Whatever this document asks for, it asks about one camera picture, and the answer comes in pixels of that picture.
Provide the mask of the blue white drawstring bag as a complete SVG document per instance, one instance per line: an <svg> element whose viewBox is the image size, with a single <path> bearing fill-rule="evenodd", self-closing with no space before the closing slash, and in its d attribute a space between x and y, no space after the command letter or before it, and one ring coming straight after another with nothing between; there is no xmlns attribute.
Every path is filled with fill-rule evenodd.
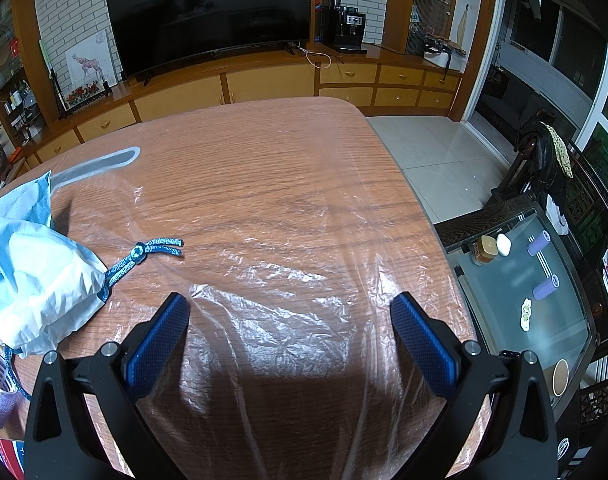
<svg viewBox="0 0 608 480"><path fill-rule="evenodd" d="M179 238L138 242L106 266L52 224L50 172L0 198L0 345L5 362L42 356L82 328L148 255L179 257Z"/></svg>

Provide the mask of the glass top side table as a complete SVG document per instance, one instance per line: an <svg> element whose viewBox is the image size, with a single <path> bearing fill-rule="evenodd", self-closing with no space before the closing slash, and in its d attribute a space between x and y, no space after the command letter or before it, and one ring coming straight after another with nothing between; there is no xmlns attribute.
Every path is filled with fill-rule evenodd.
<svg viewBox="0 0 608 480"><path fill-rule="evenodd" d="M435 225L490 353L536 353L554 410L571 402L597 345L589 303L541 206L518 197Z"/></svg>

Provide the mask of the dark wooden chair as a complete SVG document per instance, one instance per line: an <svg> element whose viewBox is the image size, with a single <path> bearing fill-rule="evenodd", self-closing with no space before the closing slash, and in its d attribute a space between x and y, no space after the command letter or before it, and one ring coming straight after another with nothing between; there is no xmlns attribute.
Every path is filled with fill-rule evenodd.
<svg viewBox="0 0 608 480"><path fill-rule="evenodd" d="M545 209L548 198L566 213L566 191L573 179L566 144L554 127L534 119L523 131L517 157L497 188L490 191L488 204L527 195Z"/></svg>

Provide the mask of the giraffe picture on stand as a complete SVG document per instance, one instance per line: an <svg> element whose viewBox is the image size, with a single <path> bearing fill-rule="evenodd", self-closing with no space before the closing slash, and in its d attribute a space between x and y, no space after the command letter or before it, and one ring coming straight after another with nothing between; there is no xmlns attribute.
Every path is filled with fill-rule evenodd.
<svg viewBox="0 0 608 480"><path fill-rule="evenodd" d="M95 32L65 52L71 89L65 92L65 104L73 107L118 83L105 30Z"/></svg>

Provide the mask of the black flat screen television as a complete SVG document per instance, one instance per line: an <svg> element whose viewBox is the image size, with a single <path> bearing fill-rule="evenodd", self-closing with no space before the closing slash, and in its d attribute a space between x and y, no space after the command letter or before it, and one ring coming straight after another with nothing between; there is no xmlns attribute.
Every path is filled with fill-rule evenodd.
<svg viewBox="0 0 608 480"><path fill-rule="evenodd" d="M310 41L310 0L106 0L124 78L202 56Z"/></svg>

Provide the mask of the black coffee machine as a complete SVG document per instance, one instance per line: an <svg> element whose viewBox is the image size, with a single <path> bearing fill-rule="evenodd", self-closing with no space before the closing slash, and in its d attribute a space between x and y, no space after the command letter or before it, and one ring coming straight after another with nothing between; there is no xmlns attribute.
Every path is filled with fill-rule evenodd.
<svg viewBox="0 0 608 480"><path fill-rule="evenodd" d="M315 0L316 38L338 52L364 54L366 15L342 0Z"/></svg>

